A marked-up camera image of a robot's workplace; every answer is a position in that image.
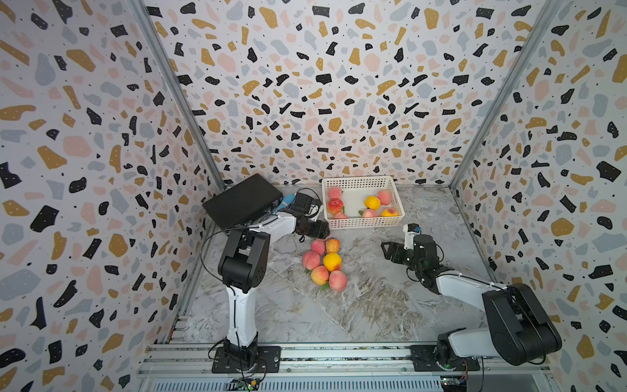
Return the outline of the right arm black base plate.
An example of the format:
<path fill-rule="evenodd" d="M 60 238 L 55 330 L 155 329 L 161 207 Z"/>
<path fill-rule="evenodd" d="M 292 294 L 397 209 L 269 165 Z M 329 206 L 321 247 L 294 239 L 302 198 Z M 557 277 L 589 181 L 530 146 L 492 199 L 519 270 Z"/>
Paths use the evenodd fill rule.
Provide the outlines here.
<path fill-rule="evenodd" d="M 477 372 L 481 369 L 478 359 L 458 357 L 440 343 L 410 346 L 410 359 L 415 372 Z"/>

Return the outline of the yellow pink peach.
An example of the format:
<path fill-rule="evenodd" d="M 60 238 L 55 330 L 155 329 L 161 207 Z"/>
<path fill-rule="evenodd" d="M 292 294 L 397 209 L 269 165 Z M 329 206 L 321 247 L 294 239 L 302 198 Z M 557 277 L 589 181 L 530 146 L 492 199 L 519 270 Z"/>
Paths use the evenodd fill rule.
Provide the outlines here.
<path fill-rule="evenodd" d="M 381 216 L 382 217 L 398 217 L 399 212 L 394 208 L 387 208 L 382 212 Z"/>

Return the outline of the orange wrinkled peach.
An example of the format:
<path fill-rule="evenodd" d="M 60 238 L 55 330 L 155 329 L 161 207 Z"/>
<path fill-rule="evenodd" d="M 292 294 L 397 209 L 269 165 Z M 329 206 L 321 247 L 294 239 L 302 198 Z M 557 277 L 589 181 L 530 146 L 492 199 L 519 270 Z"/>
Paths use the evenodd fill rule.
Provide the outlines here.
<path fill-rule="evenodd" d="M 336 238 L 329 238 L 325 242 L 325 247 L 327 253 L 338 253 L 341 248 L 341 242 Z"/>

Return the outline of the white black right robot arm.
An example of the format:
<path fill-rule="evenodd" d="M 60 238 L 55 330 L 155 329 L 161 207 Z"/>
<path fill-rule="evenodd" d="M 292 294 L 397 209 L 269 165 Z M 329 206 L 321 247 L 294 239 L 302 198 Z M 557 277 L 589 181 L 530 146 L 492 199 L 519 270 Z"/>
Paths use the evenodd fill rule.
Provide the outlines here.
<path fill-rule="evenodd" d="M 430 357 L 441 369 L 454 371 L 470 359 L 485 358 L 500 358 L 513 366 L 540 365 L 563 348 L 557 328 L 527 284 L 497 284 L 444 265 L 442 248 L 413 226 L 403 243 L 380 246 L 387 261 L 405 266 L 412 282 L 485 315 L 484 328 L 459 328 L 439 335 Z"/>

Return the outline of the orange pink front peach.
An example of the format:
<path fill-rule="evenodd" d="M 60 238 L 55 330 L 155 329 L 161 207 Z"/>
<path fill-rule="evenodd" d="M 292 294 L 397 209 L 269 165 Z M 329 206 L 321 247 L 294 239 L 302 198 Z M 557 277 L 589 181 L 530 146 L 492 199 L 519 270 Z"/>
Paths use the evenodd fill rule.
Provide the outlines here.
<path fill-rule="evenodd" d="M 329 280 L 329 271 L 325 266 L 318 266 L 311 271 L 311 279 L 318 286 L 324 286 Z"/>

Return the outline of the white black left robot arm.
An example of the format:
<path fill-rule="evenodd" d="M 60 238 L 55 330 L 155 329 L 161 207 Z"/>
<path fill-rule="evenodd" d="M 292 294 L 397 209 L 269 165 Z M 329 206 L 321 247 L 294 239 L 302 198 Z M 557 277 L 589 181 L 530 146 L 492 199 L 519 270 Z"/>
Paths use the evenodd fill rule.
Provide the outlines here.
<path fill-rule="evenodd" d="M 330 233 L 326 221 L 289 212 L 276 212 L 250 226 L 230 230 L 218 266 L 229 296 L 229 329 L 223 358 L 242 370 L 258 364 L 256 288 L 265 277 L 271 245 L 287 235 L 325 239 Z"/>

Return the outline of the dark pink wrinkled peach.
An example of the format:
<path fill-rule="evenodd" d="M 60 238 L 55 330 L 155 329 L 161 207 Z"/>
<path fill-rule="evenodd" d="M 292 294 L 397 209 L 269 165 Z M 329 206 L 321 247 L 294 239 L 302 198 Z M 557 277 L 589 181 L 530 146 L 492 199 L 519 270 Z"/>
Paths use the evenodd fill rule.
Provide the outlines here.
<path fill-rule="evenodd" d="M 326 242 L 320 238 L 316 239 L 311 244 L 311 250 L 320 256 L 324 256 L 326 254 Z"/>

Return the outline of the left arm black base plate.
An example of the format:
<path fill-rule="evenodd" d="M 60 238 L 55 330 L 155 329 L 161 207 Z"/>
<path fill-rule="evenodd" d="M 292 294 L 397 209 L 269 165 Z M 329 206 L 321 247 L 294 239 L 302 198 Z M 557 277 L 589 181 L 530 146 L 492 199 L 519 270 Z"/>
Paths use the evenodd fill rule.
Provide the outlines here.
<path fill-rule="evenodd" d="M 212 364 L 212 373 L 278 373 L 281 364 L 280 346 L 257 346 L 252 349 L 238 349 L 230 345 L 217 349 Z"/>

